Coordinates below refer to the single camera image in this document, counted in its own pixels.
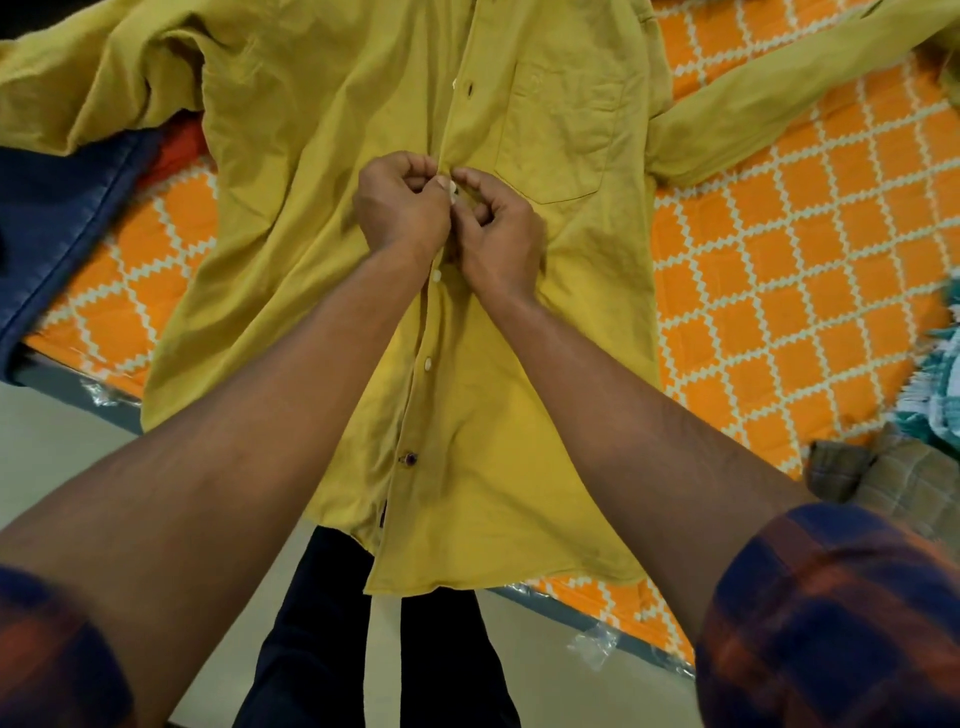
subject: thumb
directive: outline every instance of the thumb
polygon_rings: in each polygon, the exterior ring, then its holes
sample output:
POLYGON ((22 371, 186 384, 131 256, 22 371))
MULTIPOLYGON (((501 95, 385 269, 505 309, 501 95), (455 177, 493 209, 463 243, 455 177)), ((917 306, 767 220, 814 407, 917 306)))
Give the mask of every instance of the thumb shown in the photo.
POLYGON ((480 234, 480 223, 477 222, 470 206, 461 198, 458 197, 454 200, 451 211, 453 212, 453 229, 457 233, 457 240, 463 243, 465 237, 480 234))
POLYGON ((421 195, 426 195, 430 198, 431 202, 436 201, 438 205, 440 200, 444 201, 444 204, 447 207, 453 205, 453 201, 456 199, 453 195, 453 190, 456 189, 456 186, 453 183, 453 180, 446 175, 437 175, 430 182, 423 186, 423 190, 420 192, 421 195))

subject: orange patterned bedsheet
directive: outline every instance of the orange patterned bedsheet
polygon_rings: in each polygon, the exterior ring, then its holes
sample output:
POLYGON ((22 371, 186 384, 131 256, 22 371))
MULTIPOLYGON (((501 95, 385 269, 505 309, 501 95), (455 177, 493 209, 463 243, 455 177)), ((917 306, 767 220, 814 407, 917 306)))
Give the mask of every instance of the orange patterned bedsheet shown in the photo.
MULTIPOLYGON (((840 0, 655 0, 678 97, 835 23, 840 0)), ((947 320, 960 262, 960 117, 936 60, 837 89, 774 147, 657 199, 666 392, 792 474, 814 438, 862 439, 947 320)), ((158 337, 216 243, 209 158, 142 191, 51 306, 34 349, 140 396, 158 337)), ((692 662, 648 580, 535 586, 692 662)))

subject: forearm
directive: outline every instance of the forearm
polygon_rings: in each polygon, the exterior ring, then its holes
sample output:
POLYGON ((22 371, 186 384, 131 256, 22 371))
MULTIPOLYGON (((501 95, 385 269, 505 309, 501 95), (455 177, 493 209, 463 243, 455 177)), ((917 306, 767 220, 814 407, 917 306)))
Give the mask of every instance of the forearm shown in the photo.
POLYGON ((259 359, 0 533, 0 562, 103 630, 141 725, 169 715, 273 563, 422 281, 371 255, 259 359))
POLYGON ((809 496, 538 303, 488 310, 590 495, 695 638, 735 554, 809 496))

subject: shirt pocket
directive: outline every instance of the shirt pocket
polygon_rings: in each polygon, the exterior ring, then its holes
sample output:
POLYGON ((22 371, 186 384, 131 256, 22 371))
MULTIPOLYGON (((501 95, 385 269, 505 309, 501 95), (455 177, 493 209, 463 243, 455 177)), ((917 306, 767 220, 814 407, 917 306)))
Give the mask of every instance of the shirt pocket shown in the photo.
POLYGON ((518 63, 496 173, 541 205, 596 192, 622 93, 609 76, 518 63))

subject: yellow shirt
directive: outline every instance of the yellow shirt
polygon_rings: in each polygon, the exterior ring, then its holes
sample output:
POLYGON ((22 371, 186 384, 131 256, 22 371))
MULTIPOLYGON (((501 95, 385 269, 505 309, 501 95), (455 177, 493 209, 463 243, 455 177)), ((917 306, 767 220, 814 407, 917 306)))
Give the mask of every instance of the yellow shirt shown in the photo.
MULTIPOLYGON (((886 0, 671 108, 649 0, 105 0, 0 44, 0 144, 63 154, 205 109, 219 242, 157 348, 148 428, 262 352, 366 254, 356 173, 396 149, 491 170, 530 199, 549 240, 541 298, 656 382, 654 178, 691 184, 740 161, 958 6, 886 0)), ((374 593, 642 574, 444 255, 308 514, 376 553, 374 593)))

